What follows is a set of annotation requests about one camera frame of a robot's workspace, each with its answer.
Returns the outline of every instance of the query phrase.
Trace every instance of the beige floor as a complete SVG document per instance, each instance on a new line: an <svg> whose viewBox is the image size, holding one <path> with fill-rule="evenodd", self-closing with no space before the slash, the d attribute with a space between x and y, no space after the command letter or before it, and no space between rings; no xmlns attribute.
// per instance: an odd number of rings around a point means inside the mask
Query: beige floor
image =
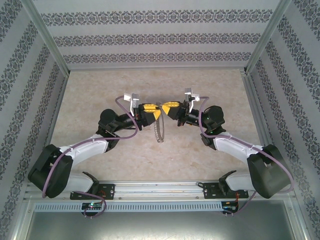
<svg viewBox="0 0 320 240"><path fill-rule="evenodd" d="M104 109L123 114L114 101L123 93L139 94L142 103L182 102L184 89L190 87L210 97L206 107L222 107L227 131L259 143L240 72L210 69L71 72L51 142L65 146L90 137ZM129 109L129 103L123 103ZM204 146L198 127L177 127L167 116L164 121L164 143L157 143L152 125L132 139L119 141L110 152L83 161L74 171L87 171L99 180L215 180L245 168L232 156ZM124 130L119 135L132 132Z"/></svg>

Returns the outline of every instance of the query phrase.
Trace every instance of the black bracket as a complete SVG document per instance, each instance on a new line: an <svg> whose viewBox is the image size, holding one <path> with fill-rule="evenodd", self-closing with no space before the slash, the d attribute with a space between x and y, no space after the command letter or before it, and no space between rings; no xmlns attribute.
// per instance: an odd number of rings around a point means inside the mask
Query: black bracket
<svg viewBox="0 0 320 240"><path fill-rule="evenodd" d="M238 190L238 191L228 191L224 194L219 188L219 182L199 182L198 186L203 189L204 199L247 199L249 194L247 191Z"/></svg>
<svg viewBox="0 0 320 240"><path fill-rule="evenodd" d="M104 200L113 200L115 196L115 186L114 184L99 184L97 189L97 196L102 197ZM70 193L71 200L97 200L97 198L92 196L87 196L79 194L76 192Z"/></svg>

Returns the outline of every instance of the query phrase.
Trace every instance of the yellow component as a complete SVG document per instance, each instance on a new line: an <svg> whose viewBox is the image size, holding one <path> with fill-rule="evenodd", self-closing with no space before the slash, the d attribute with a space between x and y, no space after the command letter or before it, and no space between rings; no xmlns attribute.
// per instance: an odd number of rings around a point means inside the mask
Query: yellow component
<svg viewBox="0 0 320 240"><path fill-rule="evenodd" d="M169 101L162 105L162 110L165 112L165 114L168 115L170 108L177 108L179 107L179 103L177 101Z"/></svg>
<svg viewBox="0 0 320 240"><path fill-rule="evenodd" d="M157 120L161 115L161 110L155 104L144 104L143 108L146 113L153 113L155 120Z"/></svg>

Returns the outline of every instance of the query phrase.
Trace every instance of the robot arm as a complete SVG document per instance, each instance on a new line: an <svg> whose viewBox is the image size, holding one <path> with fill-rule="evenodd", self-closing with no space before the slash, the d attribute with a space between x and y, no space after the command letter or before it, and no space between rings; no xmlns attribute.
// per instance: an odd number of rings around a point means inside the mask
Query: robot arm
<svg viewBox="0 0 320 240"><path fill-rule="evenodd" d="M125 94L124 99L130 102L130 112L140 131L142 127L151 125L161 115L161 110L157 105L138 104L137 94L131 96ZM72 146L77 144L61 147L53 144L46 146L28 174L29 181L43 190L52 165L62 153L70 149L62 156L52 172L45 194L49 198L55 198L62 191L79 191L95 195L99 181L87 172L71 173L72 168L92 156L113 149L119 140L105 140L104 138L118 138L115 132L132 129L133 126L135 124L126 113L117 115L112 109L104 110L100 115L97 132L77 148L72 149Z"/></svg>
<svg viewBox="0 0 320 240"><path fill-rule="evenodd" d="M193 109L193 101L199 100L199 95L192 93L190 88L186 88L185 100L182 103L167 102L162 105L162 109L171 119L177 120L178 127L184 124L199 127L199 121L201 121L201 125L206 129L205 135L214 136L207 137L200 134L206 146L230 154L247 165L247 171L234 170L219 179L219 187L225 195L230 191L252 190L269 199L290 184L288 174L278 164L257 151L261 150L275 158L289 171L286 162L274 145L263 147L233 137L222 128L225 120L223 110L219 106L208 107L199 119L199 111Z"/></svg>

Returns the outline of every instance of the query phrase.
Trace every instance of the patterned wall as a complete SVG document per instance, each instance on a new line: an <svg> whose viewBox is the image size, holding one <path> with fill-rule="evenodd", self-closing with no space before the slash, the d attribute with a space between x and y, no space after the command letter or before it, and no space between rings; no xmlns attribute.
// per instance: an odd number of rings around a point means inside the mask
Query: patterned wall
<svg viewBox="0 0 320 240"><path fill-rule="evenodd" d="M49 135L66 77L19 0L0 2L0 240Z"/></svg>
<svg viewBox="0 0 320 240"><path fill-rule="evenodd" d="M287 156L312 239L320 239L320 7L293 1L251 77L273 143Z"/></svg>
<svg viewBox="0 0 320 240"><path fill-rule="evenodd" d="M279 0L35 0L68 67L245 67Z"/></svg>

